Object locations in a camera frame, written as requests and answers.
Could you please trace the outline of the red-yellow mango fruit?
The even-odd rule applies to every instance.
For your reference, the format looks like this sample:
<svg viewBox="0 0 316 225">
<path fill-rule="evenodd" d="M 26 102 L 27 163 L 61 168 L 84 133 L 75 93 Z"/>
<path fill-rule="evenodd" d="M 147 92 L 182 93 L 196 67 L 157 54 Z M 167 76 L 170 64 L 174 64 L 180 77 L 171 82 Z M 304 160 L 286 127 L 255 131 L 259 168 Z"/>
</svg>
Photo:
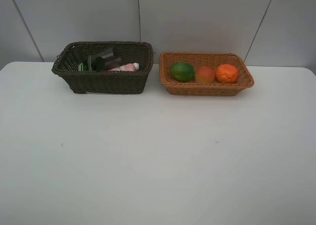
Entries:
<svg viewBox="0 0 316 225">
<path fill-rule="evenodd" d="M 195 82 L 199 84 L 210 84 L 215 80 L 215 72 L 208 66 L 201 66 L 195 72 Z"/>
</svg>

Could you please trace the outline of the translucent pink plastic cup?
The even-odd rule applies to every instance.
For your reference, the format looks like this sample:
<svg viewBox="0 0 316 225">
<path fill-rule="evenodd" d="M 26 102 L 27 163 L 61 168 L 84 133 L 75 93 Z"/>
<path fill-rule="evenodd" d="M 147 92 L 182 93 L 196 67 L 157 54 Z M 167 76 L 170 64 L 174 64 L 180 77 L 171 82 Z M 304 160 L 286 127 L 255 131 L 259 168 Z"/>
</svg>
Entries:
<svg viewBox="0 0 316 225">
<path fill-rule="evenodd" d="M 117 51 L 112 47 L 96 54 L 96 57 L 97 56 L 101 56 L 105 59 L 106 71 L 121 66 L 121 58 L 119 57 Z"/>
</svg>

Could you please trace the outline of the wrinkled orange tangerine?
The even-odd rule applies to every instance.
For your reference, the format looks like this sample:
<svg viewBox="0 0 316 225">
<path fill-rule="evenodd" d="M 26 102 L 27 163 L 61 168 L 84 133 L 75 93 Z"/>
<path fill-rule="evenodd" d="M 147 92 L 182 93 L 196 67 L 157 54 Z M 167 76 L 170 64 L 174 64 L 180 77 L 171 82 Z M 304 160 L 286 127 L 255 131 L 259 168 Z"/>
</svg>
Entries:
<svg viewBox="0 0 316 225">
<path fill-rule="evenodd" d="M 235 83 L 238 75 L 238 69 L 231 64 L 222 64 L 215 71 L 216 80 L 223 84 Z"/>
</svg>

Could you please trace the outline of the dark green pump bottle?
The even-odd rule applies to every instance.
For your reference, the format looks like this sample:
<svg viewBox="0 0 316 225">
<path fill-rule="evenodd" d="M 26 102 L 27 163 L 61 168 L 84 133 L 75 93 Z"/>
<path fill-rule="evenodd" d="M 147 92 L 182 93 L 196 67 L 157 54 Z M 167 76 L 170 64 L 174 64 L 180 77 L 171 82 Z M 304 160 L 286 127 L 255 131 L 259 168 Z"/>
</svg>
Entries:
<svg viewBox="0 0 316 225">
<path fill-rule="evenodd" d="M 78 65 L 78 71 L 106 71 L 106 61 L 103 57 L 90 55 L 85 61 Z"/>
</svg>

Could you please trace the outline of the green round fruit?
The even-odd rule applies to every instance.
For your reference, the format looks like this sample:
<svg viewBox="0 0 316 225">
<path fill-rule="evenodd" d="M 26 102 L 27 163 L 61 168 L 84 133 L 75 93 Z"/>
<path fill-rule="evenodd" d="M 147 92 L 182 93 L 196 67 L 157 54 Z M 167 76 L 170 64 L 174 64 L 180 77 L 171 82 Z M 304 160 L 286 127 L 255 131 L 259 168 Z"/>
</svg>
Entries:
<svg viewBox="0 0 316 225">
<path fill-rule="evenodd" d="M 170 73 L 173 79 L 180 82 L 191 81 L 195 76 L 194 68 L 188 62 L 175 62 L 170 67 Z"/>
</svg>

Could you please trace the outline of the orange wicker basket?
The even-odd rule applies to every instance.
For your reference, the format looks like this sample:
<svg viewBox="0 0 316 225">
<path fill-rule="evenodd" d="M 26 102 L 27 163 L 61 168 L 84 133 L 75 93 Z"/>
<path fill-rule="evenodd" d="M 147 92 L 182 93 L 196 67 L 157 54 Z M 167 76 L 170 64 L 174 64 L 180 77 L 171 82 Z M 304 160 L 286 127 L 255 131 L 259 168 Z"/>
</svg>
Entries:
<svg viewBox="0 0 316 225">
<path fill-rule="evenodd" d="M 164 52 L 159 76 L 174 95 L 233 96 L 254 85 L 244 61 L 234 53 Z"/>
</svg>

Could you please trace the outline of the dark brown wicker basket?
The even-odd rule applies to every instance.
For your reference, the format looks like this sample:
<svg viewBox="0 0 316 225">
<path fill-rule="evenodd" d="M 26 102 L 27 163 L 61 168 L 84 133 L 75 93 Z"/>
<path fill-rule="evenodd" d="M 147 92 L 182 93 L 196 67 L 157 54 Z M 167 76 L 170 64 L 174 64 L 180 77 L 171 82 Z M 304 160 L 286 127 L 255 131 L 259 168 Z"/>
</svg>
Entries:
<svg viewBox="0 0 316 225">
<path fill-rule="evenodd" d="M 140 94 L 153 61 L 146 42 L 74 42 L 57 56 L 52 72 L 74 93 Z"/>
</svg>

